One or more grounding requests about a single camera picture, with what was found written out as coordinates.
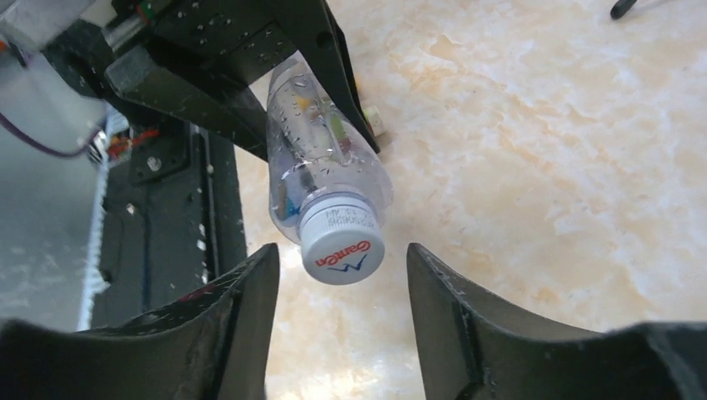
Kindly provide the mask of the white Ganten bottle cap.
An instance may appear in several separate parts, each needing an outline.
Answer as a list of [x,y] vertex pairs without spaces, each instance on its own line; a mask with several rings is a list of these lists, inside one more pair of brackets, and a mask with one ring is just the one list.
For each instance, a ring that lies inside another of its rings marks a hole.
[[384,259],[384,237],[365,198],[336,192],[315,199],[298,225],[303,266],[315,280],[341,286],[374,273]]

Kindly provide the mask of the clear plastic bottle white cap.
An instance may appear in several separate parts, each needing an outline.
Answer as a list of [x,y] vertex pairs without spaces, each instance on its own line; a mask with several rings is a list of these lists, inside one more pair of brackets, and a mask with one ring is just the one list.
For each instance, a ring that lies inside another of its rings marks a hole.
[[351,193],[382,222],[393,188],[379,156],[323,89],[300,52],[268,85],[266,140],[270,216],[299,243],[299,225],[317,198]]

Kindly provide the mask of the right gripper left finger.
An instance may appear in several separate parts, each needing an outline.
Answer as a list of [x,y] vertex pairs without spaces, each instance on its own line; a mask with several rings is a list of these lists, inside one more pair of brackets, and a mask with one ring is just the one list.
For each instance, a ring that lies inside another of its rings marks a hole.
[[118,327],[1,322],[4,399],[263,399],[279,254],[236,268]]

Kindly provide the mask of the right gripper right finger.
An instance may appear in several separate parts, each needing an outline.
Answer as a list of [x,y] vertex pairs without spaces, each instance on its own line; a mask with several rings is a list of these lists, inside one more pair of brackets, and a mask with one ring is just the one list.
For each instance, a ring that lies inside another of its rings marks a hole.
[[523,309],[407,250],[429,399],[703,399],[706,326],[642,322],[593,332]]

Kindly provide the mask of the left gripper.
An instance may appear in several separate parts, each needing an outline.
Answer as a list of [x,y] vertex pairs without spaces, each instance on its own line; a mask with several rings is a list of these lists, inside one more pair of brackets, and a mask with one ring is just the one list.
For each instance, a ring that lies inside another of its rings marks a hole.
[[106,27],[77,20],[44,56],[76,92],[137,104],[268,159],[251,87],[297,49],[334,104],[380,152],[342,29],[323,0],[114,1]]

